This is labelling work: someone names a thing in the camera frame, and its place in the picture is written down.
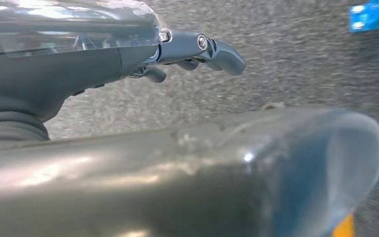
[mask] metal screw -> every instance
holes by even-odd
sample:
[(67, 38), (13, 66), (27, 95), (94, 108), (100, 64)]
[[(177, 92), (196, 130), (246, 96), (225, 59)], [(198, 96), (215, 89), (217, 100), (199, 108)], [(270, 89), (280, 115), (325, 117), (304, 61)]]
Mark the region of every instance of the metal screw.
[(161, 42), (170, 42), (172, 40), (172, 33), (168, 28), (164, 28), (159, 34)]
[(355, 6), (352, 8), (352, 13), (358, 14), (358, 13), (361, 13), (364, 9), (365, 9), (365, 7), (362, 5)]
[(199, 35), (197, 41), (198, 41), (198, 47), (201, 50), (206, 50), (207, 49), (208, 42), (207, 42), (207, 37), (206, 36)]
[(355, 22), (354, 24), (352, 24), (352, 28), (355, 30), (360, 30), (363, 27), (364, 27), (364, 23), (362, 22)]

